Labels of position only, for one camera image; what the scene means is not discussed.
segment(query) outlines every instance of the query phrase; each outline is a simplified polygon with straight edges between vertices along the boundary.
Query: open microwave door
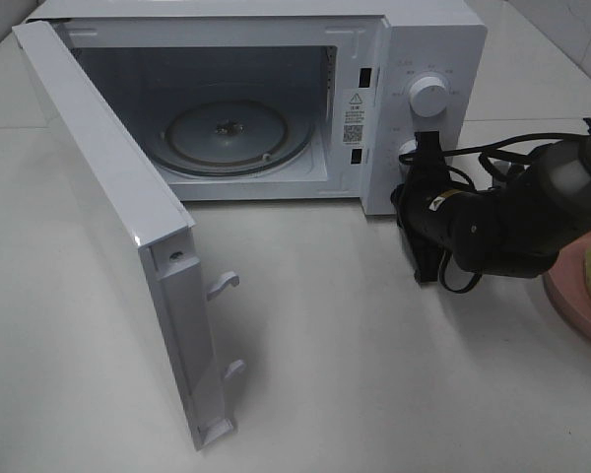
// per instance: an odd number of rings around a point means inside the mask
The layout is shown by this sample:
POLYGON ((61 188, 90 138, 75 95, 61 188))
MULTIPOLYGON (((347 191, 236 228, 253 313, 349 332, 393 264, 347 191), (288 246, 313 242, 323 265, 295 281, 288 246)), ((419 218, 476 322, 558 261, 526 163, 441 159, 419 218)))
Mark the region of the open microwave door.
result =
POLYGON ((155 327, 164 376, 200 449, 232 430, 206 301, 237 278, 229 273, 204 287, 191 216, 54 28, 35 22, 14 33, 97 254, 130 313, 155 327))

